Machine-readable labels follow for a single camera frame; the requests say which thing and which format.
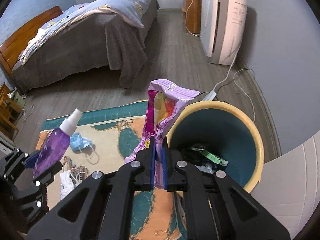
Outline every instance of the face mask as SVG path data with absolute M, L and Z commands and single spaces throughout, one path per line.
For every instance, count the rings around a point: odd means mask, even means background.
M 99 155 L 94 150 L 92 145 L 93 145 L 93 142 L 88 138 L 82 137 L 82 135 L 79 132 L 76 132 L 73 136 L 70 137 L 70 148 L 71 148 L 71 150 L 73 150 L 74 152 L 75 151 L 80 151 L 81 153 L 83 153 L 82 149 L 90 147 L 92 149 L 92 154 L 90 156 L 88 156 L 87 153 L 84 153 L 85 158 L 87 160 L 90 160 L 93 157 L 94 153 L 95 153 L 97 155 L 98 161 L 99 161 L 99 159 L 100 159 Z
M 70 137 L 70 148 L 74 152 L 81 151 L 82 149 L 88 147 L 92 148 L 92 144 L 93 143 L 90 139 L 82 137 L 79 132 L 76 132 L 73 136 Z

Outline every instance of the yellow bin rim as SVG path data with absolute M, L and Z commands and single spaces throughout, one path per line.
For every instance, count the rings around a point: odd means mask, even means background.
M 240 119 L 244 123 L 244 125 L 249 129 L 252 135 L 252 138 L 256 147 L 256 153 L 257 153 L 256 166 L 254 168 L 253 174 L 251 176 L 251 179 L 244 186 L 244 190 L 250 193 L 253 190 L 253 188 L 261 180 L 261 173 L 262 173 L 263 163 L 264 163 L 263 143 L 262 143 L 261 135 L 257 127 L 255 126 L 255 124 L 244 112 L 242 112 L 240 109 L 236 108 L 235 106 L 232 106 L 230 104 L 220 102 L 220 101 L 201 101 L 201 102 L 193 103 L 187 106 L 181 112 L 180 116 L 178 117 L 178 119 L 176 120 L 176 122 L 174 123 L 174 125 L 171 127 L 170 131 L 167 134 L 168 146 L 170 147 L 172 134 L 174 133 L 175 129 L 184 118 L 186 118 L 188 115 L 192 114 L 195 111 L 207 109 L 207 108 L 220 109 L 220 110 L 229 112 L 230 114 L 233 114 L 238 119 Z

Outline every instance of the blue face mask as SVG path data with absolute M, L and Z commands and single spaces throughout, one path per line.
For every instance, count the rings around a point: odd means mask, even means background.
M 70 137 L 70 148 L 71 150 L 81 151 L 84 148 L 91 147 L 92 148 L 92 141 L 88 138 L 82 137 L 79 132 L 76 132 L 73 136 Z

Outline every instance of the white spray nozzle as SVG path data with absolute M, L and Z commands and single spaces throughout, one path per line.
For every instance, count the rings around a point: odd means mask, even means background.
M 66 118 L 60 125 L 60 129 L 69 136 L 72 136 L 76 131 L 77 124 L 82 116 L 82 113 L 79 109 L 75 109 L 68 118 Z
M 82 112 L 78 108 L 76 108 L 73 111 L 72 115 L 68 117 L 68 121 L 71 123 L 71 125 L 77 126 L 81 116 L 82 116 Z

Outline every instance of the metal screw head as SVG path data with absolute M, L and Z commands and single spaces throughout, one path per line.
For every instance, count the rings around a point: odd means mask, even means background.
M 177 165 L 178 165 L 178 167 L 183 168 L 183 167 L 187 166 L 187 163 L 185 161 L 178 161 Z
M 133 168 L 137 168 L 141 165 L 141 163 L 139 161 L 133 161 L 130 163 L 130 166 Z
M 224 171 L 217 171 L 216 176 L 218 178 L 224 178 L 226 176 L 226 173 Z
M 92 173 L 92 177 L 94 179 L 99 179 L 102 177 L 102 172 L 101 171 L 95 171 L 94 173 Z

